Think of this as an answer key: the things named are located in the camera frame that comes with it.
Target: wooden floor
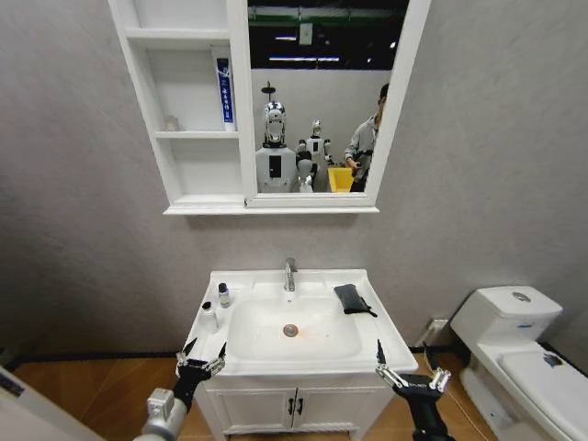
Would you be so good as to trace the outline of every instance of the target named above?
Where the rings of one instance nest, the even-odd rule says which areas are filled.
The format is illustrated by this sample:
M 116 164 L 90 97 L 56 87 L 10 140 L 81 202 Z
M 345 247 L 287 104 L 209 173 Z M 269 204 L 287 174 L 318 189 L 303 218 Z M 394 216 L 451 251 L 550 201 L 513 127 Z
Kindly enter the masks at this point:
M 416 358 L 420 373 L 427 373 L 422 355 Z M 451 354 L 438 355 L 454 377 L 438 402 L 439 412 L 457 441 L 488 440 L 492 432 L 459 383 L 461 365 Z M 174 358 L 136 358 L 100 361 L 27 363 L 15 374 L 107 440 L 132 440 L 141 433 L 147 411 L 145 400 L 154 388 L 172 389 L 175 384 Z M 412 441 L 413 420 L 408 405 L 392 400 L 365 441 Z M 182 441 L 212 441 L 210 430 L 196 404 L 187 416 L 179 438 Z M 343 441 L 347 434 L 240 435 L 238 441 Z

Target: toilet tank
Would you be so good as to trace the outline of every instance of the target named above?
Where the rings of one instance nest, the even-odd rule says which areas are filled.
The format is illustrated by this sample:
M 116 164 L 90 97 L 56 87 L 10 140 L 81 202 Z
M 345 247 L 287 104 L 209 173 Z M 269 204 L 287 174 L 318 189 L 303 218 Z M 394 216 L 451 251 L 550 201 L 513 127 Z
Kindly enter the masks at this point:
M 531 287 L 480 288 L 451 327 L 466 345 L 520 345 L 537 340 L 560 313 L 558 303 Z

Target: gray wall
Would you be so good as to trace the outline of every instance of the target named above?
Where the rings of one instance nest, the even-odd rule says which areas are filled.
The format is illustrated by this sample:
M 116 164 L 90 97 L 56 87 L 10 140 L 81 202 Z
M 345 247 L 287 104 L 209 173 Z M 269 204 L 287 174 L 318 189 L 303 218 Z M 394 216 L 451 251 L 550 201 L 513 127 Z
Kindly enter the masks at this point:
M 2 343 L 174 350 L 211 269 L 365 267 L 410 344 L 478 286 L 588 368 L 588 4 L 435 0 L 378 215 L 170 218 L 106 1 L 0 15 Z
M 299 140 L 312 135 L 312 121 L 321 119 L 329 153 L 343 162 L 357 126 L 376 113 L 379 90 L 389 80 L 390 71 L 253 69 L 255 145 L 264 142 L 267 95 L 261 88 L 269 81 L 277 90 L 274 98 L 286 107 L 286 145 L 296 150 Z

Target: white sink basin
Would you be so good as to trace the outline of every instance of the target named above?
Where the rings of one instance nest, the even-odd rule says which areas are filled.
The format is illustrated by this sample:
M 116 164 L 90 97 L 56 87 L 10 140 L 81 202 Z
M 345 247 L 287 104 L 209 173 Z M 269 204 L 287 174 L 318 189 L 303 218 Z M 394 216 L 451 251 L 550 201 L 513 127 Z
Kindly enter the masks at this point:
M 296 334 L 287 336 L 285 326 Z M 232 313 L 227 341 L 230 354 L 251 360 L 340 359 L 361 349 L 356 324 L 342 314 L 341 302 L 325 298 L 241 303 Z
M 388 365 L 400 372 L 417 368 L 416 360 L 371 287 L 365 270 L 300 270 L 296 291 L 283 289 L 284 271 L 210 273 L 204 301 L 215 308 L 219 330 L 208 333 L 199 321 L 187 343 L 198 338 L 188 357 L 215 358 L 227 344 L 226 366 L 219 375 L 299 373 L 375 374 L 378 340 Z M 219 305 L 217 286 L 229 287 L 232 305 Z M 353 283 L 378 317 L 346 315 L 334 287 Z M 294 336 L 287 336 L 284 327 Z

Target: small bottle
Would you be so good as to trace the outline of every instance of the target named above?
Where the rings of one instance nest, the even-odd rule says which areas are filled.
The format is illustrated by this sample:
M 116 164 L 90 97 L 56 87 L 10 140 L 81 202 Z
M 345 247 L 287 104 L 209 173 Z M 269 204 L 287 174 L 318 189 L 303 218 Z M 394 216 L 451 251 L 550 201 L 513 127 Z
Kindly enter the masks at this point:
M 219 303 L 222 308 L 229 308 L 231 306 L 231 294 L 226 283 L 219 284 Z
M 202 303 L 202 324 L 211 334 L 214 334 L 219 330 L 217 314 L 212 309 L 212 304 L 209 301 Z

